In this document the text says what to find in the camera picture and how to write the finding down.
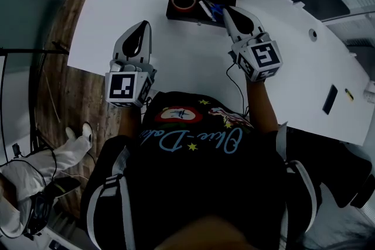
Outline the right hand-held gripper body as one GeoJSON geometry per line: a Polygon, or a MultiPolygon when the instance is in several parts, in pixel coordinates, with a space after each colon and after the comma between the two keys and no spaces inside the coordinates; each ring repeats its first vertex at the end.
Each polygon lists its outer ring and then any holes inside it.
{"type": "Polygon", "coordinates": [[[275,76],[283,65],[278,45],[267,32],[234,43],[229,55],[252,82],[275,76]]]}

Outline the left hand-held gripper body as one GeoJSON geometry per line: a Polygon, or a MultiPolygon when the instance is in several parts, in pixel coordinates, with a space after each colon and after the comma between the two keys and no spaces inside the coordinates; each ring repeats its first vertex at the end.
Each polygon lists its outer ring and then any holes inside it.
{"type": "Polygon", "coordinates": [[[105,74],[105,100],[119,108],[141,108],[155,81],[156,72],[150,64],[135,66],[111,60],[110,71],[105,74]]]}

